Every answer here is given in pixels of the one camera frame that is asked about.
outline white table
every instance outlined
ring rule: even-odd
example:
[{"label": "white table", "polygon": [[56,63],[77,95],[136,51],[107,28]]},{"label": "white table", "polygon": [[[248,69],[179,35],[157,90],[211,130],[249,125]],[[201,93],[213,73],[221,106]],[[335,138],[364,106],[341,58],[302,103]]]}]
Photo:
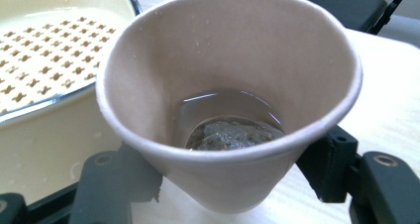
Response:
[{"label": "white table", "polygon": [[[144,10],[169,0],[139,0]],[[360,98],[340,123],[359,153],[380,151],[408,162],[420,176],[420,51],[407,44],[348,31],[364,67]],[[212,213],[165,179],[160,203],[134,203],[135,223],[351,223],[349,201],[324,204],[297,167],[255,209]]]}]

